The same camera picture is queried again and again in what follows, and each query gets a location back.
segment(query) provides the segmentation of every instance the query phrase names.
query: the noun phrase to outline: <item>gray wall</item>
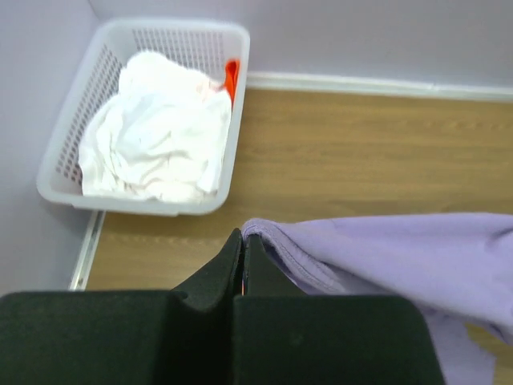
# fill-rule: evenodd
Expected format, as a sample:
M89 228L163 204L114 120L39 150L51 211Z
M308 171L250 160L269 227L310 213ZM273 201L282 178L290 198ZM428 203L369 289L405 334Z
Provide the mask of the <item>gray wall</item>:
M513 87L512 0L90 0L246 26L250 69Z
M35 177L96 23L86 0L0 0L0 295L71 279L90 213L43 202Z

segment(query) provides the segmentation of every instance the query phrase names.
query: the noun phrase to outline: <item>crumpled white fabric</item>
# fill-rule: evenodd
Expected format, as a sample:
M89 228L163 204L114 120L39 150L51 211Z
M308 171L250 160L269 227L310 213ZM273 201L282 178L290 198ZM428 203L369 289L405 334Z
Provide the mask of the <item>crumpled white fabric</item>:
M219 188L232 101L206 74L133 56L79 145L84 196L197 202Z

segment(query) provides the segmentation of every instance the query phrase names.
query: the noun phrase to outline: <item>wooden floor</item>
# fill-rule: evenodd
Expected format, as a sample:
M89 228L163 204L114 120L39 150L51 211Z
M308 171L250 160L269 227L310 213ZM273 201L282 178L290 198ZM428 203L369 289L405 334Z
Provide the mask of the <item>wooden floor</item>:
M513 213L513 106L248 91L230 196L206 217L107 214L89 290L172 288L252 217ZM513 384L513 346L480 329Z

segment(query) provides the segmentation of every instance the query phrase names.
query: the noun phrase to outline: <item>white plastic basket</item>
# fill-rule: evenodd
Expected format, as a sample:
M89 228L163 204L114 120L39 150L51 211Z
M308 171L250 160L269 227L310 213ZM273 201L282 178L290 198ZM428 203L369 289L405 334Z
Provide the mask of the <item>white plastic basket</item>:
M240 60L220 188L212 199L199 204L170 204L85 197L82 194L78 155L84 129L103 103L117 92L121 68L133 54L144 50L159 51L179 64L201 70L220 82L224 82L226 61ZM59 114L39 169L39 193L54 203L122 213L202 215L218 209L226 201L232 181L248 57L249 34L237 25L165 18L116 19L104 24L96 31Z

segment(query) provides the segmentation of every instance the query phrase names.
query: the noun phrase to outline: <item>purple towel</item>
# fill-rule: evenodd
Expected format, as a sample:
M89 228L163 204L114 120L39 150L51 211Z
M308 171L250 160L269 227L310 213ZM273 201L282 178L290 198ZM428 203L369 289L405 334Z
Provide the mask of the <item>purple towel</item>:
M325 219L254 219L244 238L308 294L389 294L424 314L446 381L488 385L495 360L464 322L513 343L513 216L456 213Z

